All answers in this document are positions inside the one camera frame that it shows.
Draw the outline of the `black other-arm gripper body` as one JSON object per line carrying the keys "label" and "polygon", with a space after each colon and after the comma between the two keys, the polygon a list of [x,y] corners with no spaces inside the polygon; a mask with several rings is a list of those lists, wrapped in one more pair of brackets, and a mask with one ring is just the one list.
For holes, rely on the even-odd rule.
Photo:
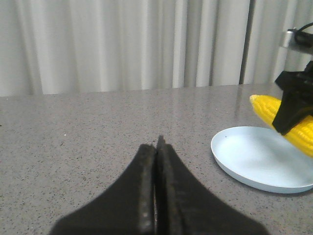
{"label": "black other-arm gripper body", "polygon": [[313,105],[312,62],[309,62],[303,71],[282,71],[275,84],[283,91],[283,105]]}

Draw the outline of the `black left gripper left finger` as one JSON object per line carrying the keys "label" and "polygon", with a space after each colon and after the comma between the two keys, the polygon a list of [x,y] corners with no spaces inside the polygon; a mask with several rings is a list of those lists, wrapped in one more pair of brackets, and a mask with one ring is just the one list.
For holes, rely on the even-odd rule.
{"label": "black left gripper left finger", "polygon": [[154,234],[155,156],[153,146],[140,145],[131,163],[108,189],[58,220],[50,234]]}

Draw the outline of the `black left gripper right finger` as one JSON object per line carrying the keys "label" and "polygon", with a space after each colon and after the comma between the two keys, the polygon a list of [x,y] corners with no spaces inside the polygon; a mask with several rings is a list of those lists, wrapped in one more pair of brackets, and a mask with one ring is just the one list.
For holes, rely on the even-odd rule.
{"label": "black left gripper right finger", "polygon": [[265,227],[203,186],[159,136],[156,156],[157,234],[265,235]]}

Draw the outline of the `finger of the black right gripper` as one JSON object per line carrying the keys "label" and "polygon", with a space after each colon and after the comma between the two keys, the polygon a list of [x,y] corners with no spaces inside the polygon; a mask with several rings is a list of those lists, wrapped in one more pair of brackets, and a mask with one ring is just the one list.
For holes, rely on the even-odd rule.
{"label": "finger of the black right gripper", "polygon": [[284,91],[278,112],[272,122],[274,129],[286,135],[304,118],[313,115],[313,93]]}

